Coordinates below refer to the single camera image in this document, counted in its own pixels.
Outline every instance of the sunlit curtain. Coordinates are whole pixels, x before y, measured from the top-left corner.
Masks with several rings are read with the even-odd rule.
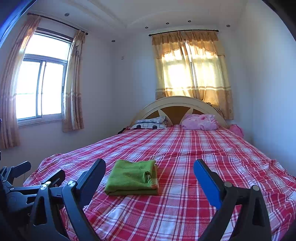
[[[85,33],[78,30],[70,49],[67,78],[63,99],[63,131],[73,131],[84,128],[82,117],[80,71],[81,48],[85,42]]]
[[[177,34],[179,48],[175,47],[176,38],[167,37],[171,34]],[[232,92],[225,53],[215,32],[159,34],[153,37],[152,45],[158,75],[156,99],[172,95],[194,97],[220,109],[225,119],[233,119]],[[181,52],[182,64],[176,61],[177,58],[171,58],[172,52]]]
[[[19,30],[3,70],[4,73],[0,83],[0,118],[3,120],[0,145],[3,149],[20,144],[16,117],[17,77],[25,55],[26,46],[38,27],[40,19],[41,17],[39,16],[28,16],[28,19]]]

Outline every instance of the silver bolt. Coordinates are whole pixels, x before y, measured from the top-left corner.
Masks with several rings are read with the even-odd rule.
[[[75,184],[76,184],[75,181],[69,181],[69,182],[67,183],[67,185],[68,185],[69,187],[74,187]]]
[[[45,184],[41,185],[41,187],[40,187],[41,190],[45,190],[46,188],[47,188],[47,185],[45,185]]]
[[[253,186],[253,189],[254,189],[255,191],[259,191],[259,190],[260,190],[260,188],[259,188],[257,185],[254,185],[254,186]]]
[[[232,187],[232,184],[230,182],[224,182],[224,186],[230,188],[230,187]]]

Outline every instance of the red and white plaid blanket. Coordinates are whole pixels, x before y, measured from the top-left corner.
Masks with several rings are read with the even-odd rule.
[[[57,169],[66,173],[65,185],[103,158],[105,177],[84,212],[103,240],[197,240],[216,209],[210,206],[193,173],[202,158],[222,180],[235,186],[258,185],[269,213],[273,240],[280,240],[296,216],[296,181],[275,160],[227,129],[188,131],[179,126],[167,130],[130,130],[67,154],[42,161],[24,185],[37,185]],[[118,159],[156,160],[160,196],[107,196],[103,190]],[[228,240],[238,217],[233,213],[222,240]],[[65,209],[69,237],[77,240]]]

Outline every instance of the window sill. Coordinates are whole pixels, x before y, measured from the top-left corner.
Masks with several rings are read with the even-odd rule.
[[[58,118],[58,119],[52,119],[52,120],[34,120],[34,121],[29,121],[28,120],[19,120],[17,122],[17,125],[19,127],[23,127],[23,126],[29,126],[29,125],[40,125],[40,124],[45,124],[45,123],[49,123],[49,122],[57,122],[57,121],[62,121],[62,118]]]

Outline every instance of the blue gripper pad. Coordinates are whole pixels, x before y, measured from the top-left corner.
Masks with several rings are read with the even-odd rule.
[[[199,160],[194,162],[193,171],[209,203],[220,209],[222,202],[219,188]]]

